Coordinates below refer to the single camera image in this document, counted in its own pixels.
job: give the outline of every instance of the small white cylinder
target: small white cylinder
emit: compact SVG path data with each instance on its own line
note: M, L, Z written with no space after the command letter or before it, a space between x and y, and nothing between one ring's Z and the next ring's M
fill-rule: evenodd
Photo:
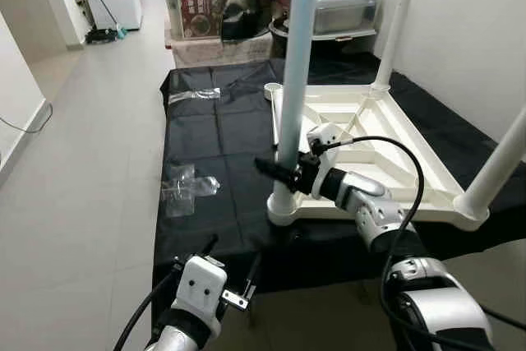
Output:
M526 151L526 105L495 148L466 192L453 200L454 208L466 218L483 222L488 206L514 172Z
M292 0L290 7L284 99L277 155L278 164L290 170L294 170L298 163L315 10L316 0ZM283 183L275 182L274 191L267 201L267 208L270 221L285 226L296 219L298 204Z
M384 52L381 55L380 67L375 81L371 84L373 90L387 91L390 88L389 79L393 71L393 61L399 37L404 28L405 19L408 15L408 7L411 0L399 0L394 10L393 20L385 42Z

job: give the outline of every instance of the tiled floor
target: tiled floor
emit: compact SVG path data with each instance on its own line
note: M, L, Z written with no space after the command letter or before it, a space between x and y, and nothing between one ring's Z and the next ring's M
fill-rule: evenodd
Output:
M144 6L141 31L123 41L32 65L55 115L0 193L1 350L110 350L150 290L164 143L158 89L173 59L164 0ZM520 318L521 246L451 264L478 298ZM488 277L495 267L501 275ZM210 350L394 350L376 286L257 295L251 316L228 312ZM149 325L147 312L126 350L142 349ZM525 345L506 330L496 328L500 344L513 345L502 349Z

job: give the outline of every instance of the white pole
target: white pole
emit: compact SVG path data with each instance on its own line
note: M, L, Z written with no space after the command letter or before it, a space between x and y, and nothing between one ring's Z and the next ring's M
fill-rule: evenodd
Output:
M283 112L280 119L277 163L294 170L298 164L298 146L302 130L303 104L311 57L316 0L292 0L285 61ZM298 204L281 182L267 201L269 219L285 226L295 219Z
M391 72L393 71L393 58L395 56L399 37L404 28L405 18L408 15L410 2L411 0L399 0L396 5L393 21L391 22L387 41L385 42L384 52L381 55L380 67L378 68L375 81L371 84L373 91L386 92L390 88L389 79L391 77Z
M455 210L473 221L485 221L489 216L487 207L513 173L525 151L526 105L482 166L468 190L453 200Z

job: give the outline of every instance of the label on box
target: label on box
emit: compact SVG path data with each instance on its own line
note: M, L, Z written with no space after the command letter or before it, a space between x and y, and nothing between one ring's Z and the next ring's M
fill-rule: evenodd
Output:
M221 33L227 0L179 0L182 36L185 39L217 37Z

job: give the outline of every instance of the black cloth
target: black cloth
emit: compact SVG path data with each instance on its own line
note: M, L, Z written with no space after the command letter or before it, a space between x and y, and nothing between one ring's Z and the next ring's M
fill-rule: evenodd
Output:
M309 84L364 84L374 80L378 60L370 54L345 62L311 63ZM353 221L298 220L278 229L266 218L272 182L253 160L272 156L267 82L282 82L283 60L171 71L162 85L167 114L163 180L171 166L194 164L197 176L215 176L215 196L196 198L193 215L165 216L159 202L154 284L176 255L198 252L212 233L213 256L226 264L230 286L240 288L257 251L263 251L258 292L294 289L379 275ZM405 76L393 73L390 93L427 139L459 184L466 188L495 142ZM171 94L219 87L220 99L185 99L168 105ZM526 166L521 164L491 205L490 219L465 233L448 224L418 224L426 248L440 259L480 252L526 237ZM154 318L172 302L175 285L155 300Z

